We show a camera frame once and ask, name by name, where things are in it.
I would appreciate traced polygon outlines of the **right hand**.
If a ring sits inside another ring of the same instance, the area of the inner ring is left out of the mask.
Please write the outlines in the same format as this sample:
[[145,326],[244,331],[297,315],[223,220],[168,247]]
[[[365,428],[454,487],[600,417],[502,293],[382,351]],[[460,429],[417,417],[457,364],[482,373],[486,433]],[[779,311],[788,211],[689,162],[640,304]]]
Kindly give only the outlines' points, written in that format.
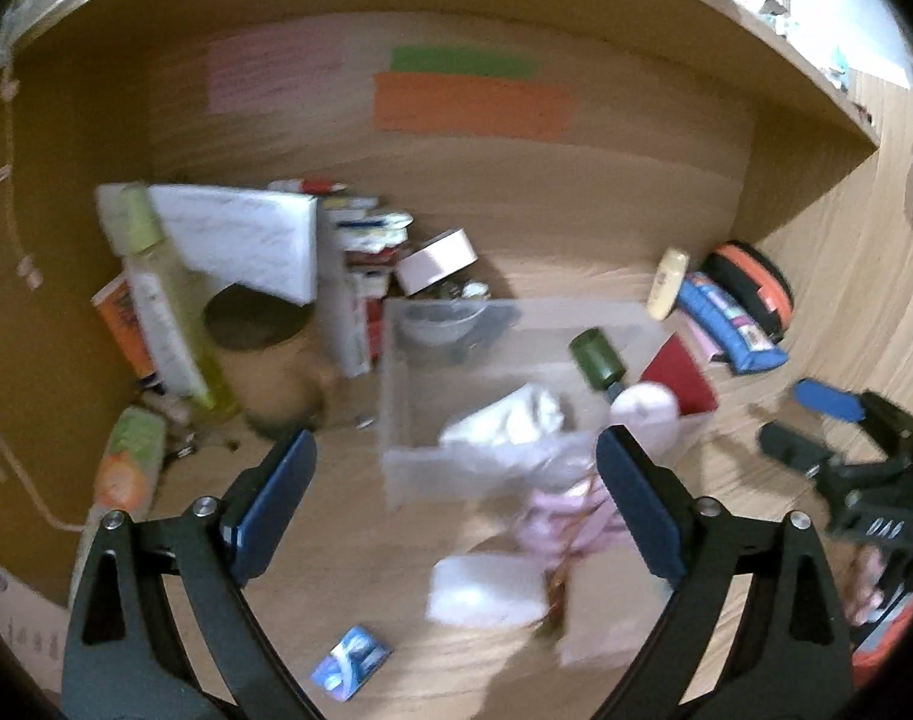
[[873,544],[862,544],[855,551],[842,590],[843,611],[850,626],[863,626],[883,603],[879,582],[884,569],[883,553]]

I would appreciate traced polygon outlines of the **orange sleeve forearm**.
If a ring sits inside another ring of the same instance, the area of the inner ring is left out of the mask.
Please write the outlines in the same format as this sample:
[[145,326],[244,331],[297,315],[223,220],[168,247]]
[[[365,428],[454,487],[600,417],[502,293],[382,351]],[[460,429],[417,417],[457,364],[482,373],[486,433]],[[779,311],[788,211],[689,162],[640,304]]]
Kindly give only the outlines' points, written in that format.
[[865,688],[879,673],[889,656],[893,655],[897,645],[913,622],[913,600],[900,605],[897,613],[891,614],[883,621],[883,626],[863,642],[852,653],[852,670],[854,670],[855,688]]

